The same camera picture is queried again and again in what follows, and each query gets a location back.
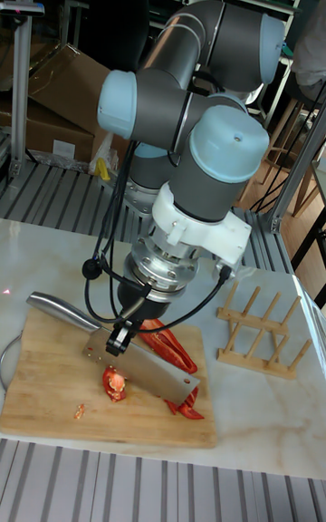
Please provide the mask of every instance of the light blue joint cap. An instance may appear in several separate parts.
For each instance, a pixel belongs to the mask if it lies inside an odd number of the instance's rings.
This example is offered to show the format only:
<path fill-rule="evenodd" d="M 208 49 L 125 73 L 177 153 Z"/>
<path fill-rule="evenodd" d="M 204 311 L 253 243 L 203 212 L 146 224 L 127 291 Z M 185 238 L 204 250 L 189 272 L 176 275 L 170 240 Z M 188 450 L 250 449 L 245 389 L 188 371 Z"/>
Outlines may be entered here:
<path fill-rule="evenodd" d="M 236 95 L 233 95 L 232 93 L 226 93 L 226 92 L 223 92 L 223 93 L 212 93 L 211 95 L 208 95 L 208 99 L 211 99 L 212 97 L 226 97 L 227 99 L 231 99 L 231 101 L 237 103 L 238 105 L 240 105 L 243 110 L 248 113 L 247 111 L 247 108 L 245 107 L 245 104 L 243 101 L 241 101 L 241 99 L 239 99 L 238 97 L 236 97 Z"/>
<path fill-rule="evenodd" d="M 263 83 L 271 83 L 274 78 L 283 40 L 283 22 L 263 14 L 259 44 L 259 65 Z"/>
<path fill-rule="evenodd" d="M 140 143 L 135 150 L 135 156 L 139 158 L 161 158 L 168 155 L 167 150 L 162 148 L 156 148 L 154 145 L 148 145 L 147 143 Z"/>
<path fill-rule="evenodd" d="M 137 81 L 133 72 L 111 71 L 101 88 L 98 122 L 125 140 L 133 132 L 137 109 Z"/>
<path fill-rule="evenodd" d="M 191 154 L 211 178 L 226 184 L 250 179 L 268 148 L 267 131 L 250 115 L 225 105 L 211 107 L 190 134 Z"/>

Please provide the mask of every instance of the red chili pepper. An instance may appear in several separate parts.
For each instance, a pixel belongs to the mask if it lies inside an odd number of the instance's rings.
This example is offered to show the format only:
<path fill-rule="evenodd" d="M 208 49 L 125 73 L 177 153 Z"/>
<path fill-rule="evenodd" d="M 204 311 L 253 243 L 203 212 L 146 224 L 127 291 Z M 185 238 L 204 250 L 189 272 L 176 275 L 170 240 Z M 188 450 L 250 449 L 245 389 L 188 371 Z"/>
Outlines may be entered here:
<path fill-rule="evenodd" d="M 164 401 L 168 404 L 168 407 L 171 409 L 173 415 L 177 415 L 177 405 L 173 403 L 173 401 L 168 401 L 167 399 Z"/>
<path fill-rule="evenodd" d="M 195 389 L 187 396 L 185 401 L 177 407 L 175 403 L 172 403 L 172 401 L 164 400 L 165 403 L 168 404 L 168 407 L 171 409 L 173 415 L 176 415 L 177 411 L 182 413 L 185 417 L 188 417 L 190 420 L 203 420 L 204 416 L 200 415 L 197 411 L 193 409 L 193 405 L 196 401 L 198 395 L 198 388 L 195 387 Z"/>
<path fill-rule="evenodd" d="M 124 377 L 119 375 L 113 367 L 107 367 L 102 375 L 103 387 L 113 402 L 125 399 L 126 392 Z"/>
<path fill-rule="evenodd" d="M 177 408 L 182 415 L 187 417 L 189 420 L 203 420 L 204 415 L 200 415 L 196 410 L 194 410 L 192 407 L 188 407 L 185 403 L 182 403 L 180 407 Z"/>
<path fill-rule="evenodd" d="M 160 326 L 164 326 L 164 324 L 155 319 L 144 321 L 141 328 L 156 329 Z M 160 333 L 140 333 L 139 336 L 165 361 L 188 373 L 196 373 L 197 366 L 169 329 L 165 329 Z"/>

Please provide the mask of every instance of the plastic bag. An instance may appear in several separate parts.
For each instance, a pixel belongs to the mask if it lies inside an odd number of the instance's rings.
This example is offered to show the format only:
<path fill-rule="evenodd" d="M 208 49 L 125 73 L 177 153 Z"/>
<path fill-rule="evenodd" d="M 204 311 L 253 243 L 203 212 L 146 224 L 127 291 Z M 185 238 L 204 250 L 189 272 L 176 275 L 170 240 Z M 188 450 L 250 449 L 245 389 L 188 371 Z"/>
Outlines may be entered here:
<path fill-rule="evenodd" d="M 106 138 L 104 138 L 102 144 L 98 148 L 94 158 L 92 159 L 89 166 L 89 174 L 94 174 L 96 169 L 96 162 L 99 158 L 103 158 L 107 169 L 115 170 L 118 169 L 118 153 L 116 150 L 111 148 L 113 139 L 113 133 L 109 131 Z"/>
<path fill-rule="evenodd" d="M 45 166 L 71 169 L 72 171 L 79 171 L 80 173 L 85 174 L 88 172 L 89 164 L 86 161 L 77 161 L 76 159 L 64 158 L 63 156 L 57 156 L 56 154 L 50 153 L 48 151 L 31 150 L 31 154 L 38 163 L 42 163 Z"/>

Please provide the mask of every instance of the wooden peg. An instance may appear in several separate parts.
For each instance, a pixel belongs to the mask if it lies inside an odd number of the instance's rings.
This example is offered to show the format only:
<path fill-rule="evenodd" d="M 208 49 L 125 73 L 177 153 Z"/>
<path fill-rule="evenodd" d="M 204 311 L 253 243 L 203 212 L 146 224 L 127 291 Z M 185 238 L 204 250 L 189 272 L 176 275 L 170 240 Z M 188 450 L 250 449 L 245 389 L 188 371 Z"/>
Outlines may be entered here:
<path fill-rule="evenodd" d="M 233 325 L 234 325 L 233 320 L 229 319 L 229 333 L 230 333 L 230 337 L 232 337 L 232 334 L 233 334 Z M 235 346 L 232 345 L 231 351 L 234 351 L 234 350 L 235 350 Z"/>
<path fill-rule="evenodd" d="M 276 357 L 279 356 L 282 348 L 287 344 L 289 339 L 290 339 L 290 335 L 289 334 L 285 334 L 283 339 L 281 340 L 280 344 L 276 347 L 275 351 L 273 352 L 272 357 L 268 361 L 267 367 L 270 367 L 272 365 L 272 363 L 275 361 Z"/>
<path fill-rule="evenodd" d="M 234 282 L 234 284 L 233 284 L 233 286 L 232 286 L 232 288 L 231 288 L 231 290 L 230 290 L 230 292 L 229 292 L 229 294 L 228 294 L 228 296 L 227 296 L 227 298 L 225 300 L 225 305 L 222 308 L 222 312 L 223 313 L 226 313 L 229 305 L 231 304 L 231 301 L 232 301 L 232 299 L 234 297 L 235 291 L 236 291 L 238 286 L 239 286 L 239 283 L 238 283 L 237 280 L 235 280 L 235 282 Z"/>
<path fill-rule="evenodd" d="M 272 331 L 273 345 L 274 349 L 277 349 L 277 333 L 276 331 Z M 280 357 L 276 357 L 275 362 L 278 363 L 280 361 Z"/>
<path fill-rule="evenodd" d="M 242 323 L 237 323 L 235 325 L 235 329 L 234 329 L 231 337 L 228 340 L 226 348 L 224 349 L 224 353 L 229 353 L 229 351 L 231 350 L 231 347 L 233 346 L 233 344 L 235 342 L 235 338 L 236 338 L 237 334 L 239 333 L 241 327 L 242 327 Z"/>
<path fill-rule="evenodd" d="M 249 313 L 252 304 L 254 303 L 257 295 L 260 292 L 260 289 L 261 289 L 260 286 L 257 286 L 255 288 L 254 292 L 252 293 L 251 297 L 249 298 L 249 300 L 248 300 L 248 302 L 247 302 L 247 304 L 246 304 L 246 306 L 244 308 L 244 311 L 242 312 L 242 316 L 246 316 Z"/>
<path fill-rule="evenodd" d="M 288 322 L 289 318 L 294 313 L 294 311 L 295 311 L 296 307 L 298 306 L 298 304 L 300 303 L 300 301 L 301 301 L 301 297 L 297 296 L 296 299 L 293 301 L 292 306 L 290 307 L 288 314 L 285 315 L 285 317 L 283 319 L 283 322 L 281 323 L 281 327 L 284 327 L 284 325 Z"/>
<path fill-rule="evenodd" d="M 293 363 L 289 367 L 289 371 L 294 371 L 295 367 L 297 366 L 298 362 L 302 359 L 304 354 L 308 351 L 309 347 L 312 344 L 312 339 L 308 339 L 306 343 L 304 344 L 303 348 L 300 350 L 300 352 L 295 357 Z"/>
<path fill-rule="evenodd" d="M 267 321 L 269 315 L 271 314 L 272 310 L 274 309 L 276 303 L 278 302 L 278 300 L 280 299 L 280 296 L 281 296 L 282 293 L 276 293 L 275 297 L 273 298 L 273 301 L 271 302 L 271 304 L 269 305 L 267 311 L 265 312 L 263 318 L 262 318 L 262 321 Z"/>
<path fill-rule="evenodd" d="M 248 353 L 244 356 L 245 359 L 250 359 L 254 350 L 258 347 L 259 343 L 262 341 L 265 333 L 266 333 L 265 329 L 261 329 L 259 331 L 259 333 L 256 336 L 256 338 L 254 339 L 254 342 L 253 342 L 252 346 L 250 347 Z"/>

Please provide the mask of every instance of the marble countertop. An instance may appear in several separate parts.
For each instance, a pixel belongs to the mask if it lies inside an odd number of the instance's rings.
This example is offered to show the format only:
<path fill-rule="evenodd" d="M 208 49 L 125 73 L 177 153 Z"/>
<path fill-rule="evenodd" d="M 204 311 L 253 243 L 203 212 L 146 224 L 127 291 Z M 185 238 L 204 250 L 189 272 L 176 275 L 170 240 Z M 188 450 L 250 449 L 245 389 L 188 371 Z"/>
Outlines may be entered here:
<path fill-rule="evenodd" d="M 0 220 L 0 351 L 24 328 L 28 310 L 25 299 L 32 291 L 60 296 L 85 310 L 82 263 L 91 256 L 94 237 L 45 227 Z M 117 243 L 116 268 L 122 266 L 129 245 Z M 196 279 L 187 295 L 173 304 L 163 317 L 169 321 L 199 302 L 214 286 L 213 261 L 202 259 Z M 263 314 L 278 290 L 283 291 L 272 318 L 281 320 L 296 296 L 290 275 L 243 268 L 235 294 L 235 308 L 244 306 L 257 285 L 261 298 L 253 314 Z M 228 338 L 226 321 L 216 319 L 216 308 L 226 299 L 229 286 L 192 319 L 203 334 L 218 443 L 213 449 L 176 449 L 134 446 L 106 442 L 30 439 L 68 448 L 115 452 L 156 459 L 169 459 L 220 468 L 264 471 L 274 474 L 326 479 L 326 381 L 312 346 L 298 365 L 296 381 L 265 376 L 216 361 L 216 349 Z M 94 307 L 109 314 L 108 280 L 101 278 L 91 288 Z M 297 308 L 289 328 L 292 338 L 283 352 L 288 363 L 309 336 L 301 309 Z M 254 335 L 244 330 L 239 347 L 251 343 Z M 272 344 L 262 340 L 261 353 L 271 354 Z M 19 355 L 14 345 L 4 363 L 9 382 Z M 1 392 L 1 407 L 4 392 Z M 5 436 L 17 439 L 16 436 Z"/>

